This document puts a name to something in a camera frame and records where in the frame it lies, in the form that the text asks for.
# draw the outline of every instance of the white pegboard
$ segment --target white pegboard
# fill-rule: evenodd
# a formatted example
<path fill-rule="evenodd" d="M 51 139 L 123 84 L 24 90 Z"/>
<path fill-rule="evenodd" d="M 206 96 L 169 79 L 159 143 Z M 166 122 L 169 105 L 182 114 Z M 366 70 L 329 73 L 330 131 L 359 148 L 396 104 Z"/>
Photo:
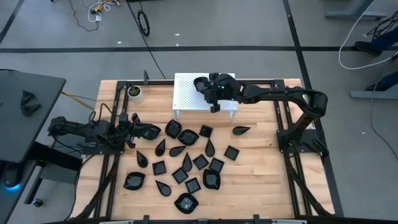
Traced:
<path fill-rule="evenodd" d="M 209 73 L 176 73 L 174 78 L 173 110 L 210 110 L 203 94 L 197 91 L 193 81 L 198 77 L 209 77 Z M 238 103 L 228 100 L 218 101 L 221 110 L 236 111 Z"/>

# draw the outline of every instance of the wooden table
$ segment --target wooden table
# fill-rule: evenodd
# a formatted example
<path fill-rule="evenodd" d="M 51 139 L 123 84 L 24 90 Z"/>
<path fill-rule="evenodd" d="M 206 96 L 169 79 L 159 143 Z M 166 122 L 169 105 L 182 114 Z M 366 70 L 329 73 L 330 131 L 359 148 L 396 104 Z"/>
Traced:
<path fill-rule="evenodd" d="M 299 79 L 285 79 L 288 86 L 301 86 Z M 101 103 L 113 105 L 116 89 L 116 80 L 101 82 L 98 93 L 96 110 Z M 174 118 L 172 111 L 173 86 L 151 85 L 141 86 L 145 100 L 135 105 L 129 102 L 127 113 L 129 117 L 137 113 L 142 122 L 153 123 L 162 128 L 159 137 L 154 141 L 136 139 L 136 148 L 126 147 L 121 156 L 116 190 L 113 202 L 112 219 L 142 220 L 144 215 L 150 215 L 151 220 L 189 220 L 189 219 L 252 219 L 253 214 L 261 218 L 293 218 L 289 185 L 283 155 L 278 150 L 275 131 L 278 129 L 275 118 L 274 104 L 271 101 L 262 101 L 253 105 L 239 105 L 234 121 L 230 121 L 227 112 L 210 114 L 210 112 L 181 112 L 179 122 L 183 129 L 191 129 L 196 133 L 203 124 L 214 128 L 211 140 L 215 146 L 215 157 L 225 161 L 221 171 L 221 188 L 207 189 L 202 182 L 203 170 L 199 171 L 195 165 L 188 173 L 189 178 L 197 177 L 201 190 L 193 195 L 199 201 L 199 206 L 189 215 L 183 214 L 174 206 L 178 196 L 186 192 L 184 183 L 177 184 L 171 176 L 181 165 L 185 153 L 191 159 L 200 154 L 205 155 L 207 138 L 200 137 L 193 146 L 188 146 L 179 156 L 170 157 L 169 149 L 182 145 L 177 139 L 168 137 L 165 132 L 166 124 Z M 123 100 L 121 95 L 118 114 L 121 112 Z M 302 114 L 297 105 L 290 103 L 293 121 Z M 284 126 L 287 127 L 284 114 Z M 103 119 L 109 119 L 110 113 L 103 110 Z M 251 129 L 242 136 L 232 134 L 235 126 L 248 126 Z M 155 147 L 166 138 L 166 152 L 162 157 L 155 155 Z M 240 150 L 236 161 L 224 156 L 228 145 Z M 137 165 L 136 151 L 143 153 L 149 160 L 149 165 L 143 169 Z M 331 196 L 326 182 L 325 172 L 319 156 L 315 153 L 301 153 L 305 180 L 308 188 L 326 210 L 333 213 Z M 95 156 L 88 161 L 81 170 L 77 187 L 76 204 L 72 217 L 79 214 L 90 201 L 98 188 L 103 156 Z M 167 173 L 154 176 L 152 163 L 165 161 Z M 131 191 L 123 188 L 126 176 L 130 172 L 142 172 L 146 175 L 144 186 Z M 156 186 L 159 180 L 171 186 L 172 194 L 162 196 Z M 300 202 L 300 211 L 305 214 L 301 193 L 298 187 L 297 195 Z M 108 193 L 103 197 L 101 215 L 105 214 Z"/>

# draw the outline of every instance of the blue light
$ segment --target blue light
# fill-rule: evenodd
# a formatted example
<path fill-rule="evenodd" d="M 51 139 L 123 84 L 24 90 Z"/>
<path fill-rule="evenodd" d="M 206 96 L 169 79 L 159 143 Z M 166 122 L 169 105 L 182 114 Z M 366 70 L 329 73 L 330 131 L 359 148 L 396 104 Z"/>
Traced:
<path fill-rule="evenodd" d="M 9 192 L 15 192 L 15 191 L 19 190 L 20 187 L 21 187 L 21 184 L 17 184 L 13 187 L 6 187 L 6 190 Z"/>

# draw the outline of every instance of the gray floor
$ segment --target gray floor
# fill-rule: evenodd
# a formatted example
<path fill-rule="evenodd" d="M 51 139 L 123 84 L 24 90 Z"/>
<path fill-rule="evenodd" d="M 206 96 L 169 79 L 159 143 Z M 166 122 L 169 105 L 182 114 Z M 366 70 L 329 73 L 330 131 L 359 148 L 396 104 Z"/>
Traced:
<path fill-rule="evenodd" d="M 354 21 L 329 20 L 327 10 L 348 9 L 357 1 L 289 0 L 302 46 L 339 46 Z M 15 1 L 0 0 L 0 29 L 8 20 Z M 82 25 L 86 9 L 72 0 Z M 268 45 L 293 46 L 282 1 L 276 0 L 163 0 L 142 3 L 151 24 L 150 46 Z M 376 1 L 372 9 L 391 15 L 395 0 Z M 138 10 L 138 3 L 132 4 Z M 67 0 L 25 0 L 0 48 L 143 47 L 144 43 L 127 6 L 103 13 L 99 29 L 85 32 L 76 26 Z M 348 45 L 370 40 L 363 34 L 377 22 L 360 22 Z M 388 57 L 385 52 L 380 58 Z M 377 78 L 381 66 L 349 71 L 340 67 L 337 52 L 304 52 L 314 89 L 329 96 L 322 118 L 325 136 L 344 213 L 347 217 L 398 220 L 398 163 L 387 146 L 371 131 L 369 100 L 352 100 L 350 90 L 360 90 Z M 212 51 L 154 52 L 167 78 L 176 72 L 234 72 L 238 78 L 301 78 L 295 52 Z M 346 65 L 366 65 L 380 60 L 359 52 L 343 52 Z M 147 52 L 0 54 L 0 68 L 64 77 L 65 90 L 95 98 L 104 79 L 138 79 L 143 69 L 152 79 L 162 78 Z M 384 72 L 397 70 L 389 65 Z M 90 111 L 61 96 L 50 118 L 65 116 L 85 122 Z M 397 102 L 374 102 L 374 124 L 398 146 Z M 45 130 L 39 141 L 50 144 Z M 73 186 L 44 182 L 38 196 L 45 205 L 19 204 L 9 223 L 54 222 L 66 217 L 73 199 Z"/>

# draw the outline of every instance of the potted plant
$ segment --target potted plant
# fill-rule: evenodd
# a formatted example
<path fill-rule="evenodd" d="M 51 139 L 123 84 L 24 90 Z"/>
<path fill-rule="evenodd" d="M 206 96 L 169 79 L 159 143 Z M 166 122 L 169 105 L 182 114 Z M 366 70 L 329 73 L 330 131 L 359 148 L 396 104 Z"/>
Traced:
<path fill-rule="evenodd" d="M 131 85 L 127 90 L 127 94 L 129 95 L 130 99 L 136 104 L 139 104 L 144 100 L 144 92 L 139 86 Z"/>

